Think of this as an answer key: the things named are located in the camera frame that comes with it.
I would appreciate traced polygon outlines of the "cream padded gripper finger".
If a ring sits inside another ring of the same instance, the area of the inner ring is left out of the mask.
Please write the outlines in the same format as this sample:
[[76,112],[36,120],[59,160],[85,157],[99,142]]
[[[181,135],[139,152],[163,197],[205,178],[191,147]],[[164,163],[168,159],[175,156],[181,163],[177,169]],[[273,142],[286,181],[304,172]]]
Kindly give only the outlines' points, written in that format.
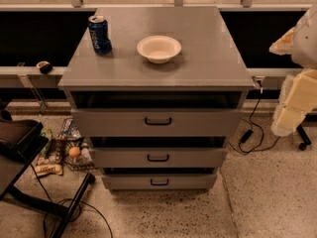
[[305,68],[288,75],[282,84],[271,132],[286,137],[293,133],[308,113],[317,107],[317,70]]

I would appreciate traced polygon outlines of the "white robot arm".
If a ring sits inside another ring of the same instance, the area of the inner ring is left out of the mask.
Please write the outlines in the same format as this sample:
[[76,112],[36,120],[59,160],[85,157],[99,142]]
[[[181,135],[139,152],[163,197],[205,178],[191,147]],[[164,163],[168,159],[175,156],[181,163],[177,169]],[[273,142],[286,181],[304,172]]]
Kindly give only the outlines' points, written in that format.
[[273,114],[272,133],[285,137],[317,107],[317,5],[312,5],[269,51],[280,56],[291,55],[292,61],[303,67],[296,76],[285,78]]

